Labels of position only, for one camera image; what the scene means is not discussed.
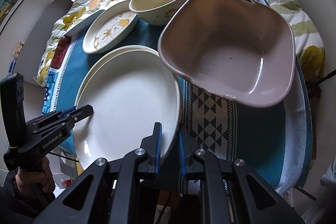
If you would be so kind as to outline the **person's left hand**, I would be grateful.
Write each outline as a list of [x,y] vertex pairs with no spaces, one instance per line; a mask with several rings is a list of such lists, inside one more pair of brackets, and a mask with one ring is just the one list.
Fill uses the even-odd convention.
[[32,196],[39,189],[45,193],[54,192],[55,182],[50,169],[50,161],[46,156],[42,159],[42,170],[42,172],[26,172],[18,169],[15,181],[21,194]]

